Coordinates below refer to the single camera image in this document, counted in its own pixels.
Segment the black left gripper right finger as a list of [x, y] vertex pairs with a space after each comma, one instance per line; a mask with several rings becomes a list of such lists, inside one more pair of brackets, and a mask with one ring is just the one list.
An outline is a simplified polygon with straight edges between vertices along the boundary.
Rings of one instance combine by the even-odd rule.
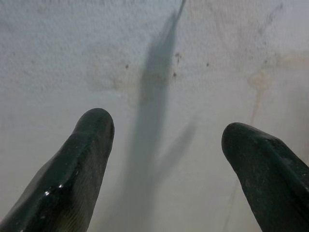
[[309, 230], [309, 167], [282, 140], [234, 122], [222, 150], [264, 232]]

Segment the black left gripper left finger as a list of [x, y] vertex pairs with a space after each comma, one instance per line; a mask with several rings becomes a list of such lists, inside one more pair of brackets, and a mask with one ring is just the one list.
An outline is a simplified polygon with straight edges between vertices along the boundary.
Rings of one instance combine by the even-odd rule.
[[106, 110], [94, 108], [84, 113], [1, 221], [1, 231], [87, 231], [113, 138], [114, 123]]

